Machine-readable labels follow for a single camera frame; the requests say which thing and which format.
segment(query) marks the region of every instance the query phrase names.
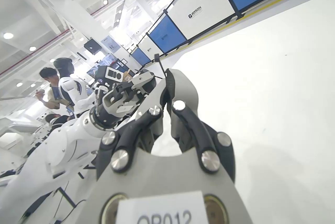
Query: man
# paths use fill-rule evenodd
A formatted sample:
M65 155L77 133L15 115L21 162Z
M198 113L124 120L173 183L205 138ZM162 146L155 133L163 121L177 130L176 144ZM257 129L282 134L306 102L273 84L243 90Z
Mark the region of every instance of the man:
M50 82L50 89L48 90L48 101L43 100L44 91L38 91L36 90L35 96L39 101L41 101L44 106L47 108L53 110L53 109L59 109L60 104L63 104L67 107L67 109L73 111L73 104L71 104L69 101L62 99L59 90L58 90L58 82L59 77L57 75L57 71L54 68L51 67L45 67L40 71L40 76Z

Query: metal screw cap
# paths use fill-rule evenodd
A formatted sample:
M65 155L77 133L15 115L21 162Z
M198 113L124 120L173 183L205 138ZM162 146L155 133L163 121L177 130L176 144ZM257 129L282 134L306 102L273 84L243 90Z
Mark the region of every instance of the metal screw cap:
M126 150L117 150L110 159L110 166L114 170L123 169L129 161L129 155Z
M115 136L116 135L114 131L107 132L106 134L104 134L101 141L104 145L110 145L114 142Z
M205 151L201 154L201 161L203 166L212 172L219 170L220 159L218 155L213 151Z
M217 134L217 139L219 141L219 143L224 146L224 147L228 147L231 145L231 138L230 136L228 136L226 133L224 132L220 132Z
M175 102L173 102L173 108L176 111L182 111L183 109L185 109L185 102L182 100L177 100Z
M160 113L160 108L157 105L155 105L153 108L149 109L149 113L151 115L158 115Z

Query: person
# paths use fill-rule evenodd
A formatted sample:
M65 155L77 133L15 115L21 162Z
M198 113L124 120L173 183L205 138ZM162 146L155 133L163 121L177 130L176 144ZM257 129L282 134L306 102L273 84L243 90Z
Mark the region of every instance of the person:
M69 109L70 111L73 111L73 104L71 104L69 101L61 98L59 89L58 89L58 82L59 82L59 77L57 75L57 71L54 68L51 67L44 67L40 71L40 76L50 82L50 89L48 91L48 101L44 101L44 91L43 90L36 90L35 96L36 98L41 101L44 106L47 108L53 110L57 110L60 108L60 104L63 104Z
M60 114L48 114L45 117L45 121L49 123L51 129L48 135L55 129L61 127L65 122L74 119L74 116L60 115Z

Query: black speaker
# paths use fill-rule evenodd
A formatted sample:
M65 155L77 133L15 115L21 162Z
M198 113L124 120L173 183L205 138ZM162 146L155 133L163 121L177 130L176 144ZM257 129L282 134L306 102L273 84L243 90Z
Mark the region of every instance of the black speaker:
M96 53L102 49L101 45L94 39L90 39L87 43L84 44L84 47L93 55L96 55Z

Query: black hair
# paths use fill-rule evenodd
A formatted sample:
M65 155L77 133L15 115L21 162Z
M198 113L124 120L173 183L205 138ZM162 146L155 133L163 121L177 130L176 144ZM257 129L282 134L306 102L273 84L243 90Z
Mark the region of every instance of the black hair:
M57 117L56 115L57 114L48 114L44 119L46 122L50 123L51 120Z
M55 70L54 68L51 68L51 67L44 67L40 71L40 76L42 78L49 78L49 77L55 76L55 75L57 75L57 70Z

